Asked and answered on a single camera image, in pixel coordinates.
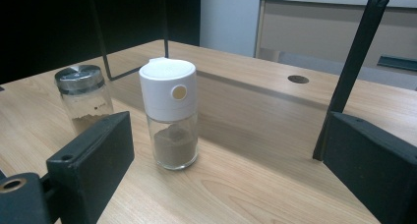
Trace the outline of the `white cabinet panel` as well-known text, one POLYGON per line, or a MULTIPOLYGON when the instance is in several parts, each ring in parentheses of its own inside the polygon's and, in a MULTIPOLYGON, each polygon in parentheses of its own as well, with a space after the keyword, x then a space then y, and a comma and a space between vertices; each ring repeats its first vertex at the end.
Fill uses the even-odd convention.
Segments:
POLYGON ((201 0, 200 45, 255 56, 261 0, 201 0))

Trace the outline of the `black curtain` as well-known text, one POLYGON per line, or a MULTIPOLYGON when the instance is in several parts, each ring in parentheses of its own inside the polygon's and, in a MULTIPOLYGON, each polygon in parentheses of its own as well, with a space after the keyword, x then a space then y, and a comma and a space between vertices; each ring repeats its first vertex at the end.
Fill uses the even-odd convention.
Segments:
POLYGON ((201 0, 0 0, 0 84, 163 38, 200 43, 201 0))

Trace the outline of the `white lid glass spice jar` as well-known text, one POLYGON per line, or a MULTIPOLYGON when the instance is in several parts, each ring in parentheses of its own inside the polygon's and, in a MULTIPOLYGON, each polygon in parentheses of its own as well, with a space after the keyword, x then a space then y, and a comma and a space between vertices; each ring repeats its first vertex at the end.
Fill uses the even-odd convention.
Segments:
POLYGON ((153 156, 165 169, 184 169, 198 156, 196 72, 188 61, 164 57, 139 70, 153 156))

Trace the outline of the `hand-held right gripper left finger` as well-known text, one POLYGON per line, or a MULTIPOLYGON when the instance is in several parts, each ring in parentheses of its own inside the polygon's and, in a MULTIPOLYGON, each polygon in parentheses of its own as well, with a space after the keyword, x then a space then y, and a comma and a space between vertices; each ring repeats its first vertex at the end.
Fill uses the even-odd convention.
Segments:
POLYGON ((62 224, 95 224, 134 158, 129 112, 99 120, 48 158, 62 224))

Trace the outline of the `dark round table grommet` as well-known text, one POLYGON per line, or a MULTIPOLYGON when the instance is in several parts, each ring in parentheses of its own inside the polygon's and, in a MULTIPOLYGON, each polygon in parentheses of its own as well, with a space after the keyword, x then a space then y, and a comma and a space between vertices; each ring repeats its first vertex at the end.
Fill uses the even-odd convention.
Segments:
POLYGON ((308 78, 299 75, 289 76, 288 79, 295 84, 307 84, 309 82, 308 78))

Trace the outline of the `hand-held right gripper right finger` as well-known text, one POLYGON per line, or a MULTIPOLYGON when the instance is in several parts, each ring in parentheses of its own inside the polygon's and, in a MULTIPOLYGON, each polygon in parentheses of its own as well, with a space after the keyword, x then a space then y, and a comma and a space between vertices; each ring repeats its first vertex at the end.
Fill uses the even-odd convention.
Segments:
POLYGON ((324 163, 382 224, 417 224, 417 146, 333 112, 324 163))

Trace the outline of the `metal lid glass spice jar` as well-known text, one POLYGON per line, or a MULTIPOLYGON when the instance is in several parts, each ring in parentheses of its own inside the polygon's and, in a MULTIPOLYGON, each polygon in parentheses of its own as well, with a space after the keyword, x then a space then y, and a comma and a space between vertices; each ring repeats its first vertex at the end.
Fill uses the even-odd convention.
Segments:
POLYGON ((113 113, 110 93, 99 67, 68 67, 56 73, 54 80, 77 135, 113 113))

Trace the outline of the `dark metal bracket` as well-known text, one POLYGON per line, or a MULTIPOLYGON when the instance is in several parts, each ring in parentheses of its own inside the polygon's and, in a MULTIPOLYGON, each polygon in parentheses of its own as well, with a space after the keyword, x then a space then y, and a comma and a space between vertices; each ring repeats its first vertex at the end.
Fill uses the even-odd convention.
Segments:
POLYGON ((417 72, 417 60, 395 56, 382 55, 379 66, 417 72))

